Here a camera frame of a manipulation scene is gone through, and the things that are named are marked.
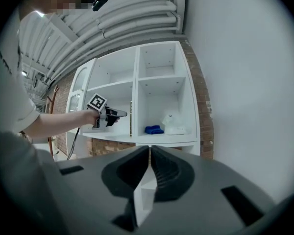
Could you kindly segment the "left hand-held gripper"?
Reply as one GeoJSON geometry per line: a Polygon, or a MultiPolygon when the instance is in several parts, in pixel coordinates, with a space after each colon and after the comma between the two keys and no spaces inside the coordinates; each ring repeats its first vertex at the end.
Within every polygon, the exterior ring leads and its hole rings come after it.
{"type": "Polygon", "coordinates": [[[126,117],[127,112],[113,109],[107,106],[107,99],[95,93],[86,104],[87,109],[95,110],[98,113],[92,129],[104,129],[114,125],[118,118],[126,117]]]}

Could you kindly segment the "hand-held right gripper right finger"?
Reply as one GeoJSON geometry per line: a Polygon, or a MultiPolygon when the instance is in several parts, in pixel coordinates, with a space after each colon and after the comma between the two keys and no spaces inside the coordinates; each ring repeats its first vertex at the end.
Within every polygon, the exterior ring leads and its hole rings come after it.
{"type": "Polygon", "coordinates": [[[193,167],[183,159],[180,150],[169,147],[151,147],[151,168],[155,174],[157,190],[155,203],[175,201],[181,198],[195,180],[193,167]]]}

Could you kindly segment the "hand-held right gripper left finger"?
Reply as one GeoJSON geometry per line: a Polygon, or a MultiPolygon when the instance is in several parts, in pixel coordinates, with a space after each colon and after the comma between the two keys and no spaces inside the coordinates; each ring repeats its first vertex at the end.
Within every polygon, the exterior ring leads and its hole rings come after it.
{"type": "Polygon", "coordinates": [[[138,228],[134,191],[148,168],[149,147],[136,146],[129,151],[128,155],[106,165],[101,179],[113,196],[127,199],[124,213],[114,218],[112,223],[133,232],[138,228]]]}

